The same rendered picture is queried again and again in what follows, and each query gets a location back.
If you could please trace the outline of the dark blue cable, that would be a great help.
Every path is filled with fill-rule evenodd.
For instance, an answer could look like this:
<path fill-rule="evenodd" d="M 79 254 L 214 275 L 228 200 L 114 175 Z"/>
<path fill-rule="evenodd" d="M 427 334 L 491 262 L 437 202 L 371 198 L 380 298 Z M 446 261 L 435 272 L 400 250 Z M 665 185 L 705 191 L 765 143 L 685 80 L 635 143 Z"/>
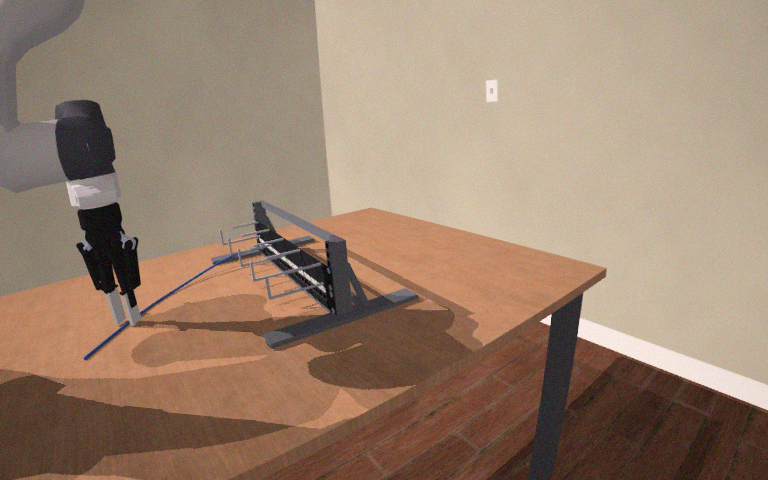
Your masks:
<path fill-rule="evenodd" d="M 238 254 L 237 254 L 237 255 L 238 255 Z M 149 305 L 147 308 L 145 308 L 144 310 L 142 310 L 142 311 L 140 312 L 140 314 L 142 315 L 144 312 L 146 312 L 148 309 L 150 309 L 151 307 L 153 307 L 154 305 L 156 305 L 158 302 L 160 302 L 161 300 L 165 299 L 166 297 L 168 297 L 168 296 L 169 296 L 169 295 L 171 295 L 172 293 L 176 292 L 177 290 L 179 290 L 180 288 L 182 288 L 182 287 L 183 287 L 183 286 L 185 286 L 186 284 L 190 283 L 191 281 L 193 281 L 193 280 L 194 280 L 194 279 L 196 279 L 197 277 L 201 276 L 201 275 L 202 275 L 202 274 L 204 274 L 205 272 L 209 271 L 209 270 L 210 270 L 210 269 L 212 269 L 213 267 L 215 267 L 215 266 L 219 265 L 220 263 L 222 263 L 222 262 L 224 262 L 224 261 L 226 261 L 226 260 L 228 260 L 228 259 L 230 259 L 230 258 L 232 258 L 232 257 L 234 257 L 234 256 L 237 256 L 237 255 L 236 255 L 236 254 L 235 254 L 235 255 L 231 255 L 231 256 L 229 256 L 229 257 L 227 257 L 227 258 L 225 258 L 225 259 L 223 259 L 223 260 L 221 260 L 221 261 L 217 262 L 216 264 L 212 265 L 211 267 L 207 268 L 206 270 L 202 271 L 202 272 L 201 272 L 201 273 L 199 273 L 198 275 L 194 276 L 193 278 L 191 278 L 191 279 L 190 279 L 190 280 L 188 280 L 187 282 L 183 283 L 182 285 L 180 285 L 180 286 L 179 286 L 179 287 L 177 287 L 176 289 L 172 290 L 172 291 L 171 291 L 171 292 L 169 292 L 168 294 L 164 295 L 163 297 L 161 297 L 160 299 L 158 299 L 157 301 L 155 301 L 154 303 L 152 303 L 151 305 Z M 105 339 L 105 340 L 104 340 L 102 343 L 100 343 L 100 344 L 99 344 L 99 345 L 98 345 L 96 348 L 94 348 L 94 349 L 93 349 L 91 352 L 89 352 L 89 353 L 88 353 L 88 354 L 87 354 L 85 357 L 83 357 L 83 359 L 84 359 L 84 360 L 86 360 L 87 358 L 89 358 L 89 357 L 90 357 L 90 356 L 91 356 L 93 353 L 95 353 L 95 352 L 96 352 L 96 351 L 97 351 L 99 348 L 101 348 L 101 347 L 102 347 L 104 344 L 106 344 L 106 343 L 107 343 L 107 342 L 108 342 L 110 339 L 112 339 L 112 338 L 113 338 L 113 337 L 114 337 L 116 334 L 118 334 L 118 333 L 119 333 L 121 330 L 123 330 L 123 329 L 124 329 L 126 326 L 128 326 L 129 324 L 130 324 L 130 323 L 129 323 L 129 321 L 128 321 L 127 323 L 125 323 L 125 324 L 124 324 L 122 327 L 120 327 L 120 328 L 119 328 L 117 331 L 115 331 L 115 332 L 114 332 L 112 335 L 110 335 L 110 336 L 109 336 L 107 339 Z"/>

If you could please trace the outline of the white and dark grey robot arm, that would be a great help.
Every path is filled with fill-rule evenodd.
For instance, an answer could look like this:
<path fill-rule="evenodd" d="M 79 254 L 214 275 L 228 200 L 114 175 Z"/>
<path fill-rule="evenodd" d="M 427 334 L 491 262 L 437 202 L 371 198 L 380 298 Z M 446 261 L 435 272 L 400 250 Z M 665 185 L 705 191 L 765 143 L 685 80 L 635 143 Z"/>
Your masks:
<path fill-rule="evenodd" d="M 84 0 L 0 0 L 0 186 L 20 193 L 67 181 L 71 206 L 85 210 L 121 196 L 100 105 L 65 101 L 56 105 L 55 120 L 21 124 L 16 89 L 21 58 L 63 33 L 83 7 Z"/>

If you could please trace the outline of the grey metal rack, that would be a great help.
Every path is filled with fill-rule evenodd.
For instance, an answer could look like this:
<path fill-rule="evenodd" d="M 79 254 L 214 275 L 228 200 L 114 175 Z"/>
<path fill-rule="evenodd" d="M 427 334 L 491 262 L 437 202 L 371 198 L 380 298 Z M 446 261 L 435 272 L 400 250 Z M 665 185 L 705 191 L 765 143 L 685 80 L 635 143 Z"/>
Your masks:
<path fill-rule="evenodd" d="M 222 263 L 239 259 L 240 267 L 250 265 L 253 282 L 265 279 L 269 300 L 304 291 L 329 312 L 309 320 L 264 333 L 264 339 L 271 349 L 418 299 L 418 294 L 407 288 L 404 288 L 368 300 L 350 263 L 348 263 L 345 239 L 340 238 L 263 200 L 252 202 L 252 207 L 254 222 L 233 226 L 232 228 L 255 224 L 255 231 L 257 232 L 243 234 L 241 236 L 244 237 L 254 234 L 256 234 L 256 236 L 232 241 L 231 243 L 230 238 L 228 238 L 228 242 L 224 243 L 222 230 L 220 229 L 219 231 L 222 245 L 229 244 L 230 254 L 212 257 L 211 261 L 213 265 L 230 255 L 238 254 L 237 256 L 234 256 Z M 297 247 L 297 245 L 314 242 L 314 238 L 311 236 L 305 236 L 286 240 L 277 234 L 270 219 L 268 216 L 266 216 L 266 210 L 325 240 L 327 265 Z M 257 244 L 253 245 L 255 248 L 243 251 L 240 251 L 238 248 L 238 252 L 232 253 L 232 243 L 254 238 L 257 238 Z M 250 263 L 242 265 L 241 256 L 242 258 L 246 258 L 259 254 L 262 254 L 266 259 L 255 261 L 253 263 L 250 261 Z M 271 260 L 270 262 L 281 272 L 255 279 L 253 264 L 269 260 Z M 300 287 L 300 289 L 271 297 L 268 278 L 282 274 L 286 275 L 298 287 Z M 357 295 L 351 291 L 350 282 Z M 352 302 L 355 303 L 355 305 L 352 305 Z"/>

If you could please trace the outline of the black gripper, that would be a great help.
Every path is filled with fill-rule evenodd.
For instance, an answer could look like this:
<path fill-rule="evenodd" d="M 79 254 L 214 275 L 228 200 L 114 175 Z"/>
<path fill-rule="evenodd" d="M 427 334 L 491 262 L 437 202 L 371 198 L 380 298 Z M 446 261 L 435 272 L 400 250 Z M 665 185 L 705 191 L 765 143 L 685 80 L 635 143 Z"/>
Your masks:
<path fill-rule="evenodd" d="M 80 209 L 77 214 L 81 229 L 85 230 L 85 239 L 77 243 L 76 247 L 83 256 L 96 290 L 106 293 L 115 325 L 126 319 L 120 298 L 122 295 L 130 325 L 135 325 L 141 320 L 134 294 L 134 289 L 141 285 L 138 238 L 125 235 L 117 202 L 99 208 Z M 115 289 L 118 285 L 115 284 L 112 266 L 121 288 L 120 293 Z"/>

